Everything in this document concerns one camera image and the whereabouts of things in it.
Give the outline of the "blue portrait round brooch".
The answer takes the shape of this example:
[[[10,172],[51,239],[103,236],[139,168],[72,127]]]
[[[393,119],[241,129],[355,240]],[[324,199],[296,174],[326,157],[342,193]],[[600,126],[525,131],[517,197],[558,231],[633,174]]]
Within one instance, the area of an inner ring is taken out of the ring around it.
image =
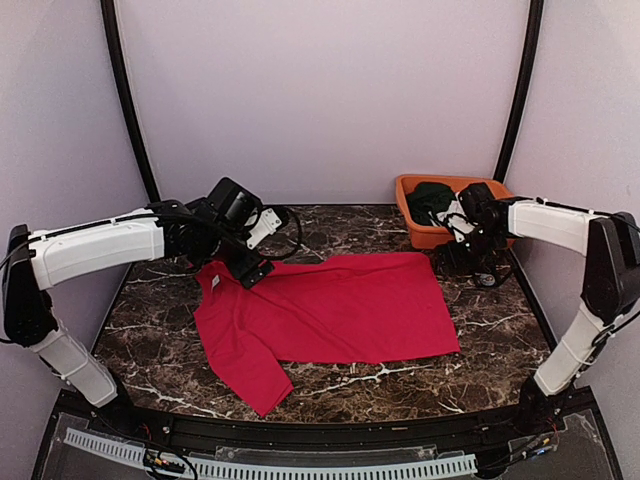
[[[480,283],[483,286],[491,287],[496,284],[496,279],[493,275],[490,274],[481,274],[480,275]]]

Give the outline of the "red t-shirt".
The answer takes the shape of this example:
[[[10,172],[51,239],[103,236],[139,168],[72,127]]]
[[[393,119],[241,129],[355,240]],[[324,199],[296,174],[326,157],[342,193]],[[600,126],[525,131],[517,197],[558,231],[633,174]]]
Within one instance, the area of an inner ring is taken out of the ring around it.
[[[460,350],[421,253],[278,262],[249,289],[220,261],[196,279],[202,301],[194,318],[211,370],[261,417],[293,390],[284,362],[378,364]]]

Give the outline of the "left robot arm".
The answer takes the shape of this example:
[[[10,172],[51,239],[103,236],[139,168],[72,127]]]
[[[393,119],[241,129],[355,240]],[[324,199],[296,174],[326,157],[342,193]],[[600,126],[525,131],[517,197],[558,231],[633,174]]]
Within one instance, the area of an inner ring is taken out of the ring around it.
[[[4,344],[30,350],[92,406],[120,436],[141,427],[126,389],[55,318],[49,290],[70,279],[112,267],[184,257],[195,270],[220,260],[250,289],[270,274],[279,256],[259,245],[289,224],[301,224],[289,207],[267,205],[228,177],[206,197],[164,200],[130,213],[58,230],[10,233],[1,262]]]

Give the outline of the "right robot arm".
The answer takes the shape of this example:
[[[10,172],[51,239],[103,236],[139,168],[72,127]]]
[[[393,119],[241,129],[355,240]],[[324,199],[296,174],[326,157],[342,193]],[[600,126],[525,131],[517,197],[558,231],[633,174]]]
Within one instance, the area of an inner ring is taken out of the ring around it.
[[[472,183],[433,219],[452,235],[436,249],[450,272],[481,274],[512,240],[541,259],[567,254],[558,268],[543,261],[538,280],[558,274],[575,280],[562,295],[578,294],[573,319],[565,321],[549,356],[525,381],[510,424],[534,432],[559,407],[573,382],[598,359],[608,341],[638,317],[639,223],[630,212],[606,212],[543,198],[496,197],[485,183]]]

